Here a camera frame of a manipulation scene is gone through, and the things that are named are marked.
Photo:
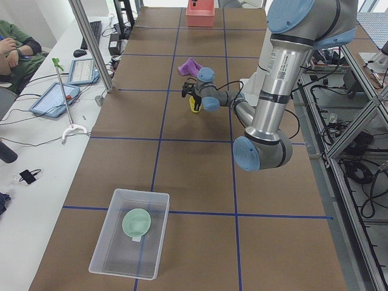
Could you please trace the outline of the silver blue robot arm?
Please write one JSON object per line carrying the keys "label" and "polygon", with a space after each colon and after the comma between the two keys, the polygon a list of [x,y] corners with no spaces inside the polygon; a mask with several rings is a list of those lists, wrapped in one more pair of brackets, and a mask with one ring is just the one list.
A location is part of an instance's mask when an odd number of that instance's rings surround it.
{"label": "silver blue robot arm", "polygon": [[207,112],[228,107],[245,127],[244,136],[233,143],[233,156],[246,171],[273,169],[292,157],[289,137],[279,125],[301,67],[312,50],[339,47],[355,37],[356,1],[273,1],[267,15],[271,32],[268,67],[252,107],[241,91],[215,87],[214,72],[203,67],[194,84],[188,82],[182,95],[193,96]]}

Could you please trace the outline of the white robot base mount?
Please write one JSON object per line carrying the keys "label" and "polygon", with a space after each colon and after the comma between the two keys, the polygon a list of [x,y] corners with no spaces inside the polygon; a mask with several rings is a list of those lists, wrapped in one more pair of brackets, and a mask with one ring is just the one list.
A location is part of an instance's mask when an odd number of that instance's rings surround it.
{"label": "white robot base mount", "polygon": [[262,87],[262,81],[258,79],[241,79],[243,82],[243,88],[241,93],[244,95],[245,100],[251,105],[256,106],[259,100],[259,93]]}

